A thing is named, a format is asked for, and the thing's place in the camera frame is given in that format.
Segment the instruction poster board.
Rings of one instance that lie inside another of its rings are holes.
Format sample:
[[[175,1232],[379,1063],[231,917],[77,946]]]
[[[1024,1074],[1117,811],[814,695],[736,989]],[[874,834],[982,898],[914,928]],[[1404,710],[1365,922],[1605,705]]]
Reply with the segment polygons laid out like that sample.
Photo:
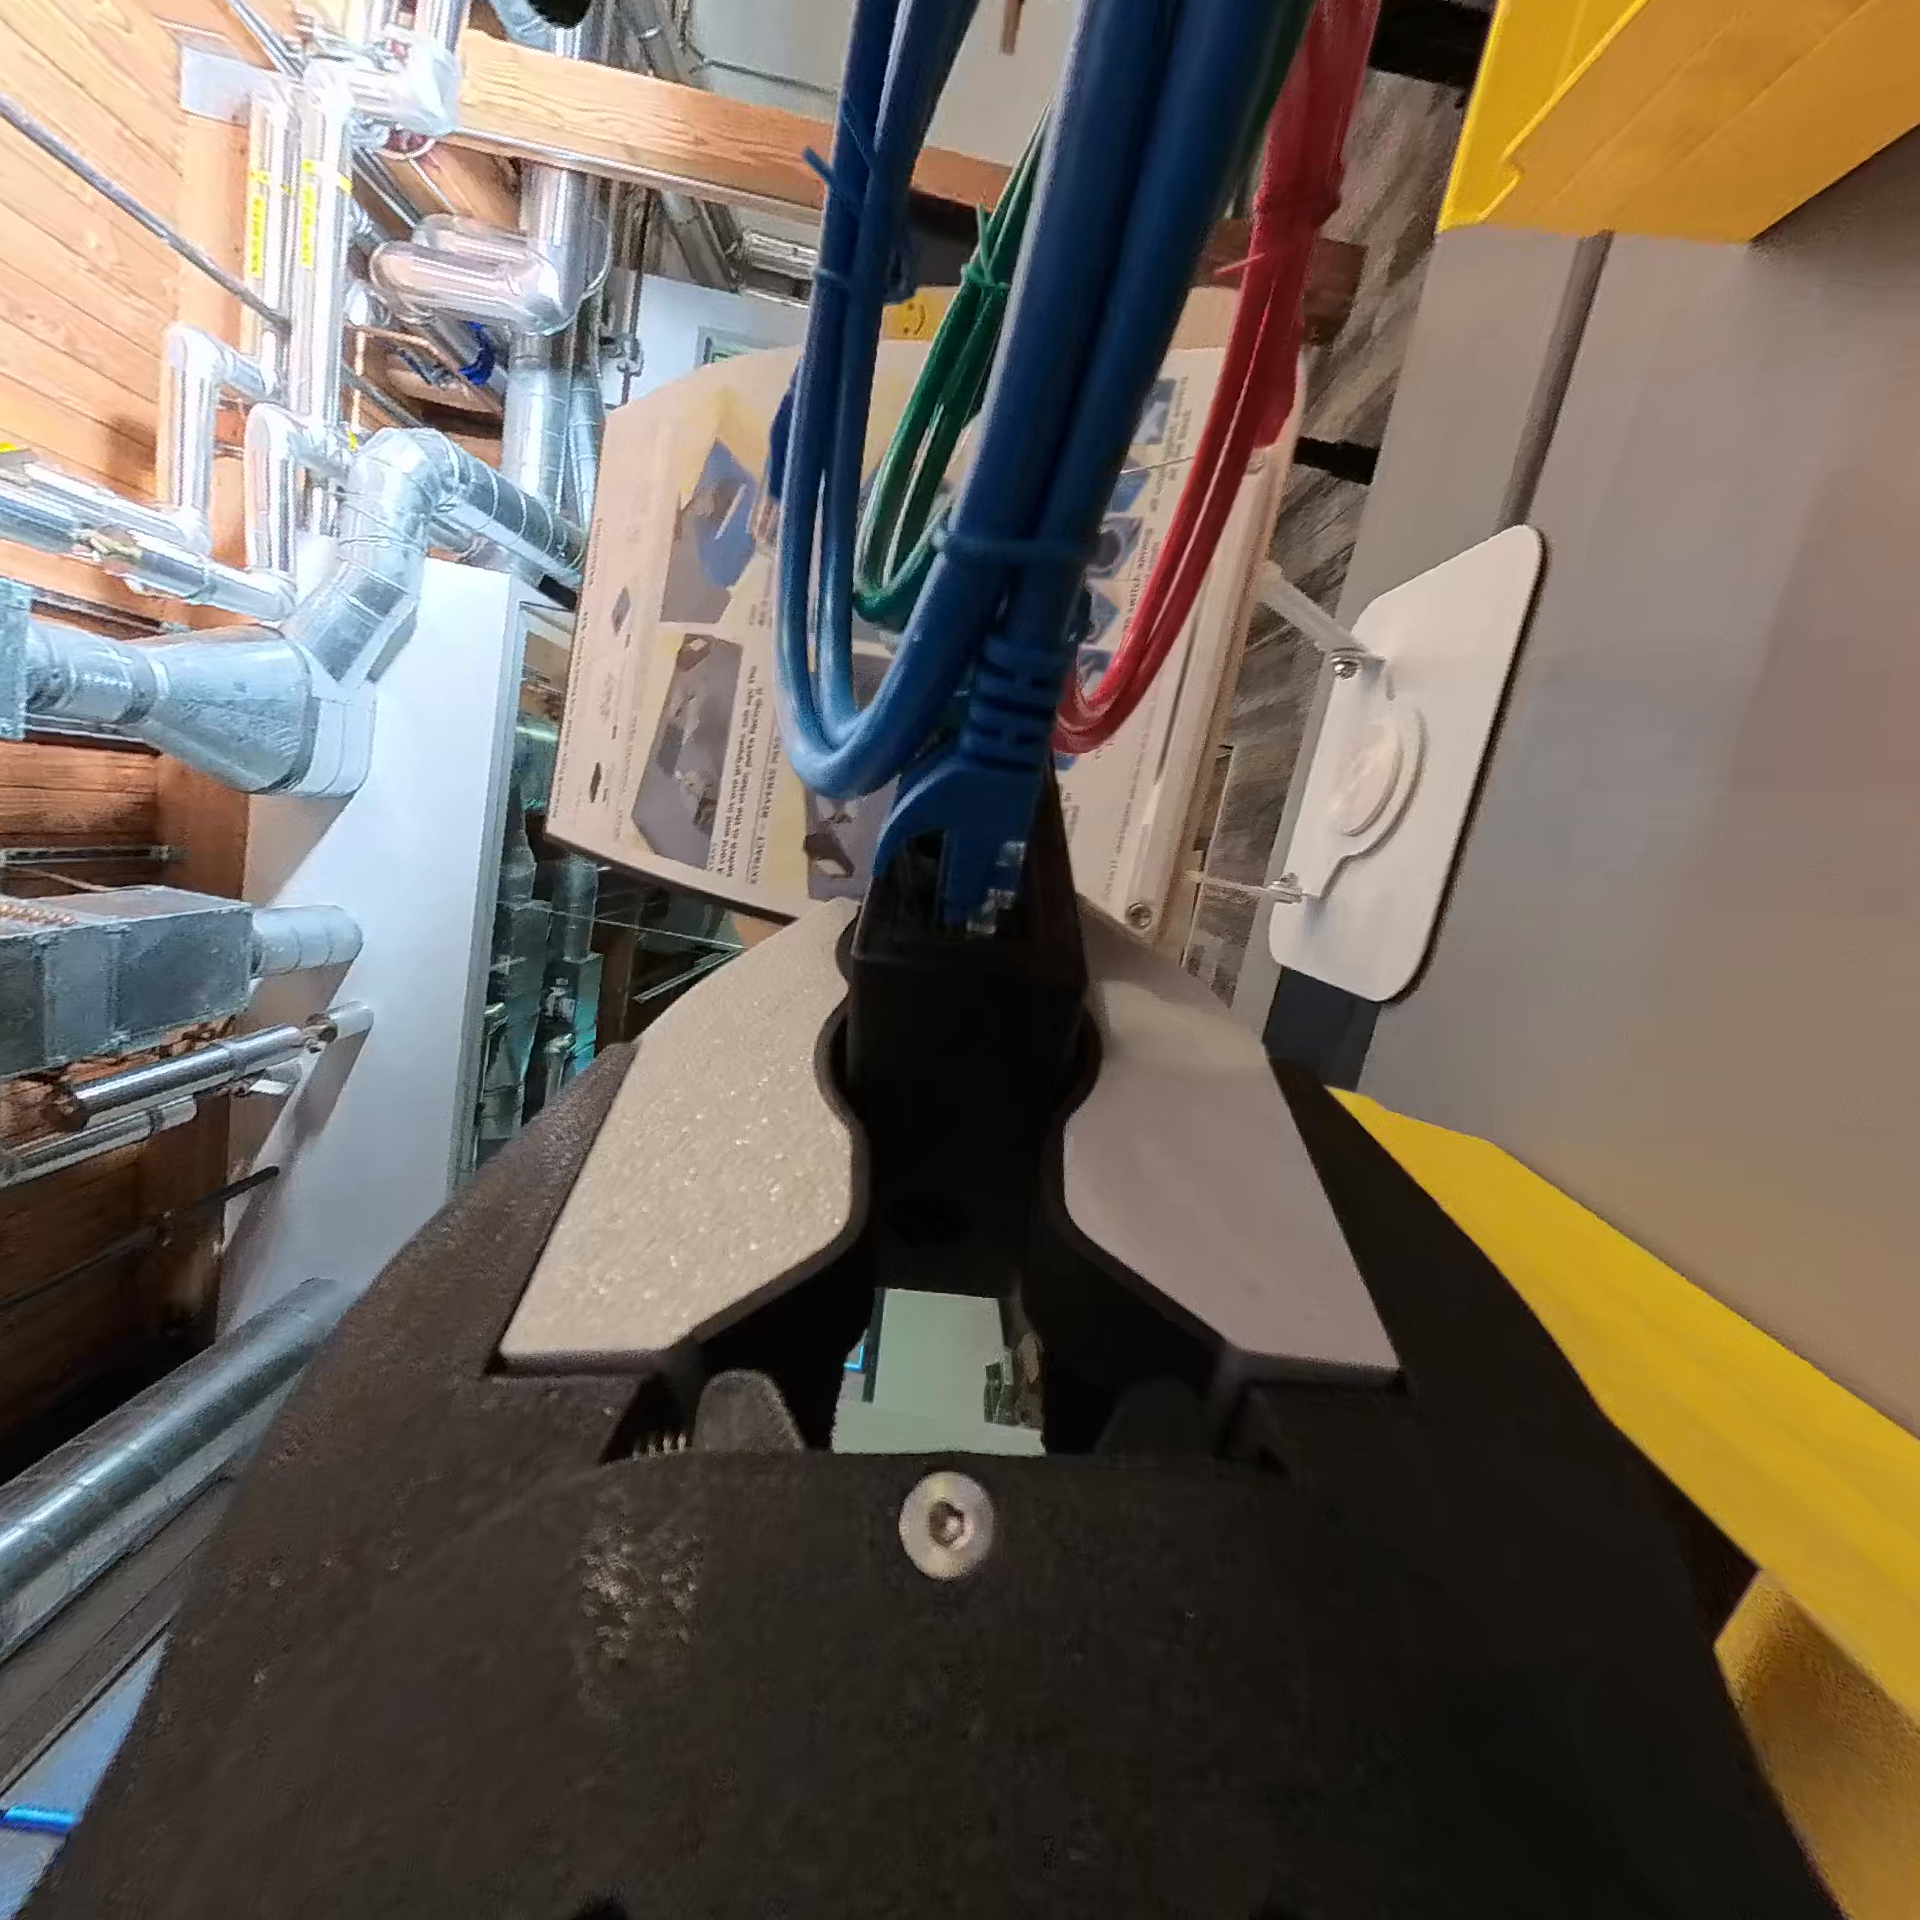
[[[547,834],[640,877],[789,922],[859,901],[894,791],[807,791],[777,728],[777,511],[765,474],[800,345],[735,345],[606,418]],[[1127,726],[1058,760],[1073,886],[1154,939],[1194,861],[1189,821],[1223,728],[1300,439],[1236,491],[1179,642]]]

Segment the yellow plastic bin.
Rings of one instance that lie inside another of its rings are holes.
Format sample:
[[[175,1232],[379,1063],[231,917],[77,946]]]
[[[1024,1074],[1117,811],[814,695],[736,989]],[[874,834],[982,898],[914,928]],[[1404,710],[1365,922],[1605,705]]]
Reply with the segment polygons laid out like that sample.
[[[1499,4],[1440,231],[1744,244],[1917,126],[1917,4]]]
[[[1338,1097],[1752,1565],[1717,1665],[1846,1916],[1917,1916],[1917,1437],[1499,1147]]]

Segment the black ethernet switch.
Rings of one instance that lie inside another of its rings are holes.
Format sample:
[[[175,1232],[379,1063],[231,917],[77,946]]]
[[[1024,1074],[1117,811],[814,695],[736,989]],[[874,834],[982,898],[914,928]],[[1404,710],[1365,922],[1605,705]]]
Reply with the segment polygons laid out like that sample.
[[[854,1257],[881,1292],[1004,1299],[1084,1063],[1089,974],[1054,773],[989,929],[943,925],[924,839],[867,886],[842,974],[837,1079],[865,1147]]]

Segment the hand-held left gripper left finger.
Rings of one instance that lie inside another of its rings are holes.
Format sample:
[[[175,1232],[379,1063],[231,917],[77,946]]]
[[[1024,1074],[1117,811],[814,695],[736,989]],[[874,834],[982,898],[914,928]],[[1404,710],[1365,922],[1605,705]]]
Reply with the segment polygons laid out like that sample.
[[[851,1242],[854,1134],[829,1092],[851,925],[854,905],[814,905],[645,1025],[505,1322],[505,1371],[666,1362]]]

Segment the silver metal pipe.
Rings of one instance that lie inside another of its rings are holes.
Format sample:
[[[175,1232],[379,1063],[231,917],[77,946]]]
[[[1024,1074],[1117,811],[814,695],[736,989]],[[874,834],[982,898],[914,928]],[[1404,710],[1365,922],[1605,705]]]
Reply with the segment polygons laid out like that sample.
[[[3,1656],[236,1469],[354,1283],[307,1279],[3,1485]]]

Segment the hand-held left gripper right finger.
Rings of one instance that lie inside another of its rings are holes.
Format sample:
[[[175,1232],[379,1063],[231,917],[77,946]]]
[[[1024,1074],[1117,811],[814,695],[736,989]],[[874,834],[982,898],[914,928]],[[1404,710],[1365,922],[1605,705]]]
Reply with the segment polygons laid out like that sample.
[[[1301,1129],[1218,998],[1096,909],[1041,1134],[1031,1320],[1078,1382],[1393,1382]]]

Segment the white poster stand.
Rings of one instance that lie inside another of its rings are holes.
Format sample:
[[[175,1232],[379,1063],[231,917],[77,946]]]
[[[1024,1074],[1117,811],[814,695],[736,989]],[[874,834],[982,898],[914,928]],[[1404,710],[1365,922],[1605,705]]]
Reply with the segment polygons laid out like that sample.
[[[1324,701],[1280,834],[1280,876],[1260,887],[1262,939],[1284,974],[1365,1003],[1412,986],[1542,575],[1544,535],[1515,523],[1379,595],[1344,627],[1280,564],[1260,564],[1260,601],[1309,636],[1324,667]]]

